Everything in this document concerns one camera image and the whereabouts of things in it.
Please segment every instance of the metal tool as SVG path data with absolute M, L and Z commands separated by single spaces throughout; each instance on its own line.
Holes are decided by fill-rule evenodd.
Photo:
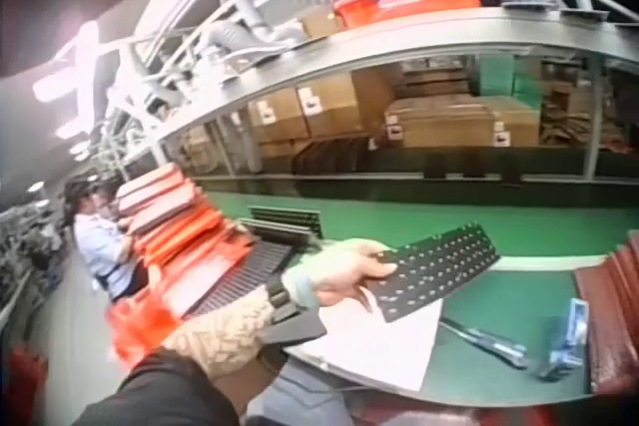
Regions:
M 467 328 L 452 319 L 441 317 L 439 324 L 477 348 L 492 354 L 516 369 L 527 369 L 526 347 L 511 339 L 477 328 Z
M 588 337 L 588 302 L 572 298 L 567 314 L 558 321 L 552 338 L 548 362 L 537 373 L 544 381 L 559 381 L 573 370 L 583 367 Z

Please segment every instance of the paper sheet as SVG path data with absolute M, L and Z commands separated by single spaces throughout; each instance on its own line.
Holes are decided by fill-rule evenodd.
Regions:
M 437 333 L 442 300 L 393 323 L 386 323 L 353 299 L 345 299 L 319 316 L 328 334 L 290 349 L 328 366 L 404 390 L 418 391 Z

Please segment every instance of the green workbench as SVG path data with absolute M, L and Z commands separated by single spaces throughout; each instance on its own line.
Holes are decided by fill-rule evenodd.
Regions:
M 506 256 L 603 254 L 639 225 L 639 212 L 627 210 L 469 208 L 220 193 L 210 198 L 228 216 L 248 216 L 254 205 L 317 210 L 327 237 L 370 237 L 391 246 L 478 221 Z M 553 319 L 573 296 L 570 269 L 489 271 L 448 298 L 443 314 L 522 342 L 534 371 L 547 351 Z M 511 369 L 440 329 L 421 390 L 401 393 L 452 405 L 506 407 L 574 400 L 588 395 L 589 387 L 585 369 L 557 383 L 541 382 L 530 371 Z

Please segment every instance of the woman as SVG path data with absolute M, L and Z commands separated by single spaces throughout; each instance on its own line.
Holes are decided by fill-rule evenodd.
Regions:
M 111 301 L 132 296 L 144 288 L 149 278 L 135 257 L 133 238 L 100 215 L 100 199 L 93 195 L 89 182 L 70 182 L 65 186 L 64 197 L 65 221 L 89 271 L 109 293 Z

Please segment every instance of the worker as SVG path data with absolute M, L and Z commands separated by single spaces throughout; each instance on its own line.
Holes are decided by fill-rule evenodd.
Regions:
M 75 426 L 239 425 L 244 411 L 234 408 L 214 382 L 257 357 L 259 334 L 274 315 L 274 298 L 282 297 L 269 291 L 285 291 L 303 308 L 332 306 L 347 297 L 367 305 L 363 281 L 395 270 L 394 264 L 373 259 L 385 249 L 363 239 L 336 243 L 287 270 L 269 287 L 260 286 L 223 308 L 189 319 L 134 367 L 117 393 L 88 406 Z
M 111 301 L 132 296 L 144 288 L 149 278 L 138 261 L 131 236 L 98 211 L 99 200 L 86 180 L 74 180 L 65 186 L 65 222 L 86 261 L 89 271 L 107 291 Z

